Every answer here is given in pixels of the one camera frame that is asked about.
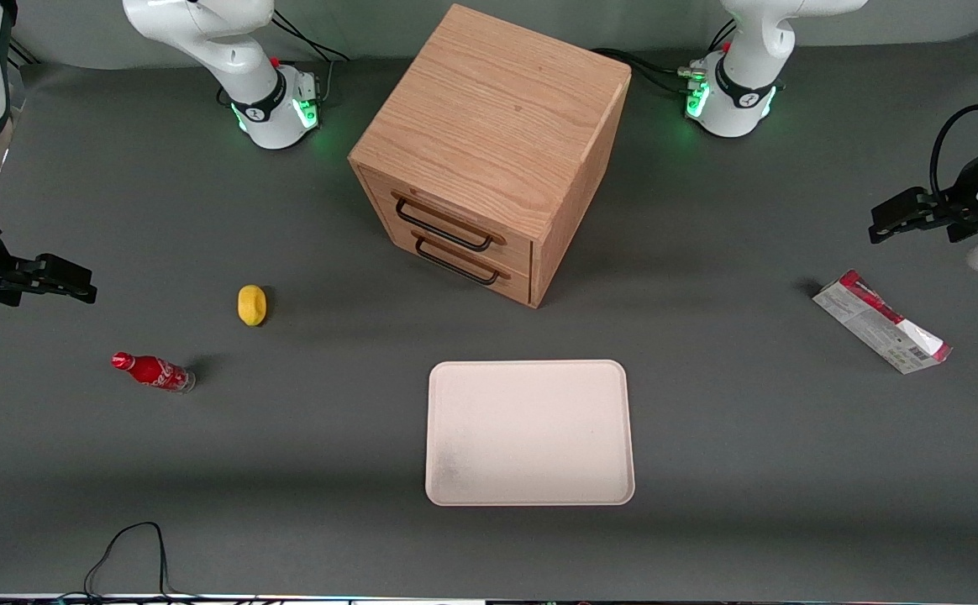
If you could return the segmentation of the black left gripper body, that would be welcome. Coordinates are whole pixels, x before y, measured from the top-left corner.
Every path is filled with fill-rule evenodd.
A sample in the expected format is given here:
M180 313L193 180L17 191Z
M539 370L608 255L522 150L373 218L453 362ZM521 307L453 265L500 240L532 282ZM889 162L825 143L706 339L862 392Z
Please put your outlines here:
M929 162L929 188L932 213L928 221L945 227L951 244L978 235L978 156L960 170L947 188L938 184L939 153L942 143L934 143Z

